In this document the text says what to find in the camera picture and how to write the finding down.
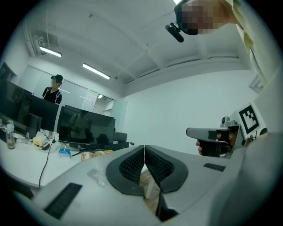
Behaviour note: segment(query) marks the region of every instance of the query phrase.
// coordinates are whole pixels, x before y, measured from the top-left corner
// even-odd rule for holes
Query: black shirt
[[[47,101],[52,102],[52,103],[55,103],[56,95],[57,95],[58,98],[57,98],[56,103],[57,103],[57,104],[60,104],[61,101],[62,101],[62,94],[61,94],[61,92],[60,92],[59,90],[57,90],[56,92],[51,93],[51,88],[50,88],[50,90],[47,92],[47,89],[48,89],[48,88],[50,88],[50,87],[46,87],[45,90],[44,90],[44,92],[43,92],[43,94],[42,94],[43,97],[44,97],[44,95],[46,94],[45,97],[44,97],[44,100],[47,100]]]

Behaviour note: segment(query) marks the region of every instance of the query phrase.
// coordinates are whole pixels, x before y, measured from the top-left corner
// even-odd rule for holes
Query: water bottle
[[[7,124],[7,147],[9,149],[15,148],[15,137],[14,137],[14,124],[12,121]]]

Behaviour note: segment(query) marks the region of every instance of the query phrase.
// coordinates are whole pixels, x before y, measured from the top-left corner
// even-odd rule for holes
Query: ceiling
[[[124,83],[172,64],[236,57],[235,25],[179,43],[165,25],[176,20],[173,0],[48,0],[29,15],[31,35],[48,33],[50,48],[67,49]]]

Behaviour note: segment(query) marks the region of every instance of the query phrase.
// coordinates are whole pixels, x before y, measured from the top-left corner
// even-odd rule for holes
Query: vr headset
[[[178,42],[183,42],[184,38],[180,34],[180,32],[184,32],[185,34],[188,35],[197,35],[198,34],[198,29],[195,28],[189,28],[188,27],[188,22],[186,21],[186,18],[183,18],[183,13],[182,13],[182,5],[189,0],[181,0],[175,7],[174,11],[176,14],[176,22],[170,23],[170,25],[166,25],[165,29],[178,41]]]
[[[61,76],[61,75],[52,76],[51,79],[55,80],[56,83],[62,84],[62,82],[63,82],[63,76]]]

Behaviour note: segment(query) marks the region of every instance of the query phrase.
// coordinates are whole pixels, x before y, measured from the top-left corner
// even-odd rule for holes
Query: cable
[[[47,160],[46,160],[46,163],[45,163],[45,165],[44,165],[44,167],[43,167],[43,169],[42,169],[42,171],[41,171],[41,174],[40,174],[39,183],[38,183],[38,185],[39,185],[39,189],[40,189],[40,181],[41,181],[41,177],[42,177],[43,171],[44,171],[44,169],[45,169],[45,166],[47,165],[47,162],[48,162],[48,156],[49,156],[49,152],[50,152],[50,149],[51,149],[51,147],[52,147],[52,144],[53,144],[53,141],[52,141],[52,143],[51,143],[51,145],[50,145],[50,148],[49,148],[49,151],[48,151],[48,154],[47,154]]]

